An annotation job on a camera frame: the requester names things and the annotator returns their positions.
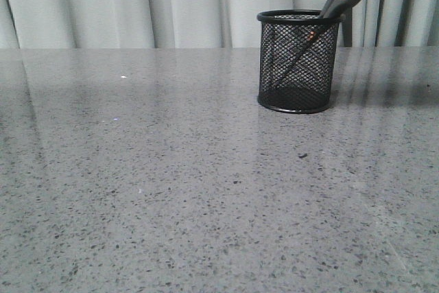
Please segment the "black mesh pen bucket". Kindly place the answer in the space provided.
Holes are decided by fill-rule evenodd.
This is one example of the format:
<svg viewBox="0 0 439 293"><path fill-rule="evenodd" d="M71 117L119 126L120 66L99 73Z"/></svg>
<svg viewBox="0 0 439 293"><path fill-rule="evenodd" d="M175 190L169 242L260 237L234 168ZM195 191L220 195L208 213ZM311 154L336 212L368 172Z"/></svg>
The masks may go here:
<svg viewBox="0 0 439 293"><path fill-rule="evenodd" d="M257 101L283 113L319 113L329 107L339 25L317 10L260 12Z"/></svg>

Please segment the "light grey curtain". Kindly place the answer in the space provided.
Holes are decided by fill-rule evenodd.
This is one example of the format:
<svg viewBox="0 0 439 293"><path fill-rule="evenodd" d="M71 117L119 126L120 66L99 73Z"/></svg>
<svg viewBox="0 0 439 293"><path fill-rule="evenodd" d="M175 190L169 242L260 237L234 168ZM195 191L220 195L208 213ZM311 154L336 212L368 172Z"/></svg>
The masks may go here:
<svg viewBox="0 0 439 293"><path fill-rule="evenodd" d="M316 9L326 0L1 0L1 47L256 47L258 12ZM438 0L362 0L344 46L438 44Z"/></svg>

